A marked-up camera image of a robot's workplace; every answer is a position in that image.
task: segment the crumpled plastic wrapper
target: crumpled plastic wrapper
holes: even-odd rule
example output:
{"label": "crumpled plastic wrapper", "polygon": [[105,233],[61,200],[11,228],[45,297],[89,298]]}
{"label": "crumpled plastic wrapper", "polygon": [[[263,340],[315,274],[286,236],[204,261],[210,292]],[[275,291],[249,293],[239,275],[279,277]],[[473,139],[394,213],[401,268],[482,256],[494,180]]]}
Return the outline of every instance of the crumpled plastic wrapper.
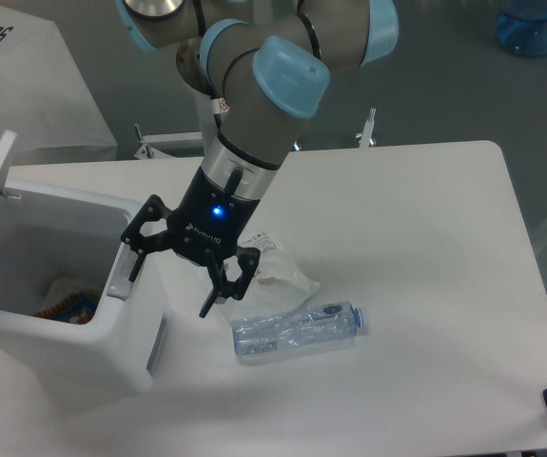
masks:
{"label": "crumpled plastic wrapper", "polygon": [[[264,231],[248,234],[240,246],[258,248],[261,261],[244,299],[236,301],[229,298],[223,305],[218,305],[229,323],[295,310],[320,289],[320,283],[307,278],[299,270],[293,256],[273,235]],[[225,261],[225,270],[231,281],[241,274],[235,257]],[[200,268],[199,275],[204,287],[210,291],[211,281],[207,270]]]}

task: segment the white bin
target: white bin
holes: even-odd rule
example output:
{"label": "white bin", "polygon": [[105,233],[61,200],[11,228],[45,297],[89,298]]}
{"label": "white bin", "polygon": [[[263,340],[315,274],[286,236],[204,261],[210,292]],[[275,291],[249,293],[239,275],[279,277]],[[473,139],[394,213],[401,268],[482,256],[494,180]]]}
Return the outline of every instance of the white bin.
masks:
{"label": "white bin", "polygon": [[[137,393],[151,369],[170,309],[156,264],[134,284],[135,255],[120,235],[140,208],[134,201],[15,180],[0,141],[0,348],[36,372]],[[92,320],[73,325],[32,317],[51,282],[87,279],[102,290]]]}

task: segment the robotic arm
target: robotic arm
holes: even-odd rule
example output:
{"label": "robotic arm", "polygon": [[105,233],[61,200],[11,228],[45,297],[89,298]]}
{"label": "robotic arm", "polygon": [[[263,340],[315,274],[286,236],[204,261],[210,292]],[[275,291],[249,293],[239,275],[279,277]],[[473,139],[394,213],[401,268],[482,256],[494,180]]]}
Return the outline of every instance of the robotic arm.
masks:
{"label": "robotic arm", "polygon": [[[138,253],[130,280],[148,254],[173,249],[207,267],[214,303],[244,298],[260,252],[238,238],[293,143],[319,107],[331,70],[352,69],[389,53],[398,39],[392,0],[300,0],[297,14],[258,27],[245,20],[250,2],[118,0],[119,11],[143,49],[202,35],[200,62],[212,88],[231,107],[205,152],[179,207],[151,196],[122,235]],[[166,219],[152,236],[142,225]],[[242,275],[229,281],[225,259],[235,255]]]}

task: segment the gray floor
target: gray floor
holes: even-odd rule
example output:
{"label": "gray floor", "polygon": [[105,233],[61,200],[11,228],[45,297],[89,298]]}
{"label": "gray floor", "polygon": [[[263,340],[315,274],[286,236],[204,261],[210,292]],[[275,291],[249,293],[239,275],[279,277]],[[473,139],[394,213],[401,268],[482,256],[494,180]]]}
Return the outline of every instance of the gray floor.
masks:
{"label": "gray floor", "polygon": [[[289,0],[275,5],[286,9]],[[522,59],[498,45],[503,0],[397,0],[400,41],[392,55],[336,74],[303,136],[308,149],[355,146],[377,107],[382,146],[492,140],[504,151],[527,228],[547,214],[547,57]],[[141,54],[112,1],[0,0],[55,21],[129,159],[144,134],[198,129],[192,94],[175,70],[175,47]]]}

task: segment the white table surface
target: white table surface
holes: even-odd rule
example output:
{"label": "white table surface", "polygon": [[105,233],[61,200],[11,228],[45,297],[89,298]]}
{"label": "white table surface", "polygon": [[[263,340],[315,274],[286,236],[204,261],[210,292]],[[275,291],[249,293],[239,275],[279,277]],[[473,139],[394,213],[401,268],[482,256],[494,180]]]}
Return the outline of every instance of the white table surface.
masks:
{"label": "white table surface", "polygon": [[[199,159],[11,176],[174,208]],[[0,456],[445,456],[547,447],[547,299],[499,149],[292,154],[250,222],[368,308],[354,348],[242,367],[197,269],[154,262],[173,318],[153,389],[38,379],[0,351]]]}

